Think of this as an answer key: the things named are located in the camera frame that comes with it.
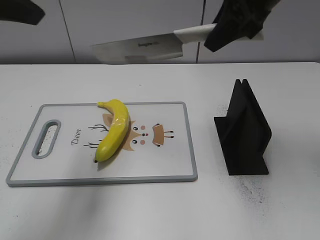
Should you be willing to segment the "black gloved right hand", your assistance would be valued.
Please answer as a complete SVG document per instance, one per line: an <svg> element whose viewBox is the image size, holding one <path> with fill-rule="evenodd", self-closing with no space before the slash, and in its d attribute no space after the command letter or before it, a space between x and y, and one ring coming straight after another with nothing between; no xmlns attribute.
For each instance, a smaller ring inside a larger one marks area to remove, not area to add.
<svg viewBox="0 0 320 240"><path fill-rule="evenodd" d="M215 17L214 29L204 46L216 52L241 38L253 39L279 0L225 0Z"/></svg>

